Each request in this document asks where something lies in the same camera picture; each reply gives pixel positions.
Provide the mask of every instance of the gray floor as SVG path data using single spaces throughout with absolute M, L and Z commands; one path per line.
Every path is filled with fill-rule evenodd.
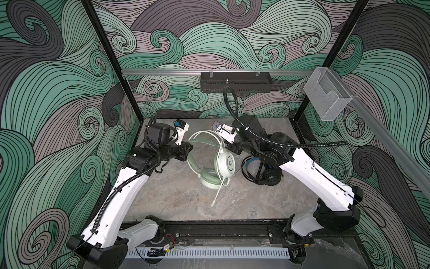
M 232 119 L 217 119 L 231 124 Z M 267 133 L 283 132 L 298 141 L 287 118 L 259 119 Z M 174 120 L 158 120 L 172 124 Z M 188 119 L 190 128 L 185 135 L 209 129 L 214 119 Z M 143 130 L 138 144 L 143 140 Z M 216 153 L 214 147 L 196 143 L 193 154 L 200 167 L 213 167 Z M 240 168 L 236 158 L 236 168 Z M 163 220 L 211 220 L 211 219 L 261 219 L 284 218 L 313 206 L 318 197 L 295 177 L 284 172 L 281 183 L 276 186 L 258 186 L 246 180 L 242 173 L 236 174 L 230 184 L 223 187 L 214 207 L 211 203 L 216 190 L 200 183 L 197 175 L 186 162 L 171 160 L 162 174 L 153 173 L 137 194 L 124 221 L 143 220 L 155 215 Z

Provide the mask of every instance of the white ear cup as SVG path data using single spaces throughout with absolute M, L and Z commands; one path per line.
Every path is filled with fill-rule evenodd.
M 231 152 L 221 149 L 218 156 L 218 171 L 221 177 L 230 178 L 234 175 L 236 164 L 234 163 L 234 156 Z

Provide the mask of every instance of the wall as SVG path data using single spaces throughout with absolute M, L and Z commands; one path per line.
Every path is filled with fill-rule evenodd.
M 333 68 L 430 173 L 430 3 L 399 2 L 366 10 Z M 429 268 L 430 202 L 354 108 L 322 122 L 309 105 L 299 127 L 307 142 L 348 141 L 320 164 L 364 190 L 356 229 L 375 268 Z
M 138 122 L 79 0 L 1 1 L 0 35 L 1 268 L 50 268 L 110 191 Z
M 321 66 L 355 1 L 93 0 L 122 68 L 308 69 Z M 240 111 L 292 117 L 307 78 L 274 77 Z M 197 76 L 128 76 L 145 117 L 231 117 Z

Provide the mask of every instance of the black metal frame post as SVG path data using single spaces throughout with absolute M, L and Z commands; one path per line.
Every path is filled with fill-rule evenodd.
M 81 2 L 94 28 L 95 33 L 100 39 L 100 43 L 103 46 L 104 51 L 106 52 L 107 58 L 109 59 L 109 62 L 111 62 L 112 68 L 114 69 L 115 74 L 117 75 L 118 80 L 120 81 L 120 84 L 125 94 L 127 95 L 127 98 L 129 99 L 134 112 L 136 113 L 137 119 L 139 120 L 140 125 L 142 126 L 143 120 L 144 120 L 142 113 L 140 112 L 136 99 L 133 96 L 133 92 L 132 92 L 132 89 L 130 88 L 130 85 L 123 78 L 120 63 L 118 62 L 118 59 L 115 56 L 114 50 L 112 49 L 112 46 L 109 43 L 108 36 L 106 35 L 103 29 L 103 26 L 101 25 L 100 19 L 97 16 L 94 6 L 92 5 L 91 0 L 81 0 Z
M 369 0 L 357 1 L 353 10 L 351 11 L 351 14 L 346 20 L 345 25 L 343 26 L 338 38 L 336 39 L 332 49 L 330 50 L 329 54 L 327 55 L 327 58 L 322 64 L 322 67 L 330 67 L 333 64 L 333 62 L 336 59 L 336 56 L 344 46 L 345 42 L 348 40 L 348 37 L 350 36 L 352 30 L 354 29 L 355 24 L 360 18 L 361 13 L 364 11 L 364 8 L 366 7 L 368 2 Z M 297 124 L 297 122 L 300 120 L 308 104 L 309 104 L 309 98 L 306 96 L 303 99 L 302 103 L 300 104 L 300 107 L 298 108 L 296 114 L 294 115 L 294 118 L 292 121 L 293 125 Z

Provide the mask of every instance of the black headphones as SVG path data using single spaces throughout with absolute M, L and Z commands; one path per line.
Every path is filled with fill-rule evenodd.
M 257 176 L 254 177 L 253 175 L 251 175 L 248 172 L 248 165 L 251 162 L 256 161 L 256 160 L 258 160 L 257 157 L 248 156 L 242 161 L 242 167 L 241 167 L 242 174 L 247 180 L 249 180 L 252 183 L 255 183 L 257 185 L 268 185 L 268 186 L 274 186 L 274 185 L 278 184 L 279 182 L 281 182 L 281 177 L 283 176 L 281 169 L 279 167 L 269 166 L 268 164 L 265 164 L 263 162 L 260 162 Z

